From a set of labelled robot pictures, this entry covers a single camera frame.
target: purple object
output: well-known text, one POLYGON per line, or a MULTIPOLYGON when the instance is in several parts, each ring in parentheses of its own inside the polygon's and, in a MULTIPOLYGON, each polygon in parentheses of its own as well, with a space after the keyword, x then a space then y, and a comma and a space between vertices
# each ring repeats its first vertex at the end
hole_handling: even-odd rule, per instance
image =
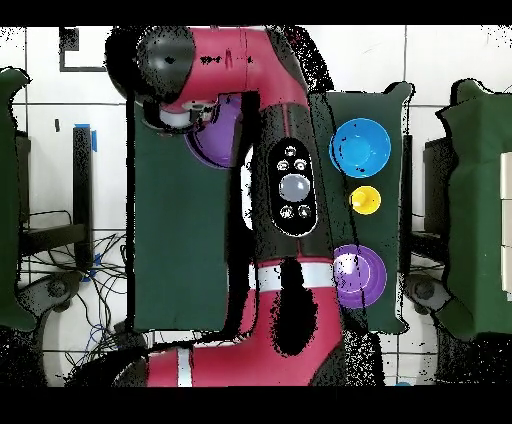
POLYGON ((230 167, 240 103, 238 94, 219 96, 219 116, 215 123, 208 123, 202 131, 185 136, 194 156, 205 165, 222 169, 230 167))
POLYGON ((382 259, 365 246, 347 244, 334 250, 334 279, 340 305, 360 309, 375 303, 384 292, 387 274, 382 259))

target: round button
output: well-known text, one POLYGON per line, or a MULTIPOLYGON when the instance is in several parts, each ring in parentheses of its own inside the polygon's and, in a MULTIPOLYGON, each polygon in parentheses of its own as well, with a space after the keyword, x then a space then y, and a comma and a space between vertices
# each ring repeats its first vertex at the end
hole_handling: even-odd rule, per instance
POLYGON ((414 294, 421 300, 429 300, 434 296, 436 288, 431 281, 424 281, 414 286, 414 294))
POLYGON ((304 171, 306 169, 306 161, 303 159, 297 159, 294 165, 297 171, 304 171))
POLYGON ((311 184, 299 174, 288 174, 279 183, 279 194, 287 202, 302 202, 308 197, 311 184))
POLYGON ((59 280, 53 280, 48 284, 48 293, 51 297, 62 297, 66 294, 66 285, 59 280))
POLYGON ((357 188, 350 195, 350 204, 357 213, 371 215, 380 207, 380 193, 371 186, 357 188))
POLYGON ((299 206, 299 216, 301 218, 309 218, 311 216, 311 209, 307 205, 299 206))
POLYGON ((295 149, 295 147, 293 146, 288 146, 285 150, 284 150, 284 154, 288 157, 291 157, 291 156, 295 156, 295 154, 297 153, 297 150, 295 149))
POLYGON ((281 208, 281 216, 285 219, 291 218, 293 216, 293 209, 291 206, 283 206, 281 208))
POLYGON ((277 164, 277 169, 279 169, 279 171, 286 171, 288 169, 288 162, 285 160, 280 161, 277 164))

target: dark green cloth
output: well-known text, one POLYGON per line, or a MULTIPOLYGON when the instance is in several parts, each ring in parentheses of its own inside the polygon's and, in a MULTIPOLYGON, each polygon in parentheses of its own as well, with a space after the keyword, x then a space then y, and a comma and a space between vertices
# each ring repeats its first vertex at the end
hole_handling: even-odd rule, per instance
POLYGON ((141 122, 135 136, 135 328, 224 327, 228 172, 202 164, 184 136, 141 122))
POLYGON ((512 95, 458 84, 455 104, 441 112, 459 165, 449 182, 450 272, 456 297, 437 317, 460 339, 512 333, 512 303, 501 284, 500 154, 512 151, 512 95))
MULTIPOLYGON (((382 297, 367 308, 370 330, 399 333, 395 317, 398 262, 398 196, 402 160, 401 112, 412 86, 400 83, 387 94, 328 93, 336 127, 364 117, 388 131, 392 154, 376 176, 349 179, 349 189, 372 185, 382 196, 373 215, 355 216, 360 243, 382 258, 388 282, 382 297)), ((342 176, 328 154, 332 127, 321 95, 311 111, 320 149, 335 246, 353 243, 344 206, 342 176)), ((141 122, 136 109, 135 139, 135 327, 220 330, 227 305, 224 259, 226 171, 200 163, 183 136, 161 137, 141 122)), ((360 311, 352 311, 361 318, 360 311)))
POLYGON ((0 325, 21 331, 34 330, 36 320, 18 304, 15 293, 19 267, 20 197, 12 99, 28 82, 28 77, 20 70, 6 68, 0 71, 0 325))
POLYGON ((376 188, 382 198, 380 208, 371 215, 353 213, 359 243, 376 252, 386 266, 387 283, 382 296, 366 311, 347 310, 359 322, 367 320, 370 331, 400 333, 405 327, 396 317, 396 283, 398 270, 399 194, 402 168, 402 110, 410 99, 412 86, 402 82, 382 93, 327 93, 335 127, 325 110, 322 95, 311 96, 311 108, 315 136, 327 193, 329 219, 334 247, 354 244, 349 220, 348 198, 350 193, 362 185, 376 188), (344 188, 343 176, 334 167, 329 157, 329 144, 333 131, 355 118, 372 119, 382 125, 391 139, 391 155, 386 166, 373 177, 347 177, 348 190, 344 188))

